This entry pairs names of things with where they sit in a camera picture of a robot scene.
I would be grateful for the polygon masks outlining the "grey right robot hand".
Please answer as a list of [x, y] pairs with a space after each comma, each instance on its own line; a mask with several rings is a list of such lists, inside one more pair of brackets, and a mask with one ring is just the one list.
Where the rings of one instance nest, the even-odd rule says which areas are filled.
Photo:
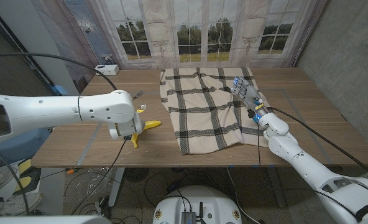
[[234, 78], [231, 93], [246, 106], [248, 116], [256, 123], [269, 113], [259, 92], [244, 77]]

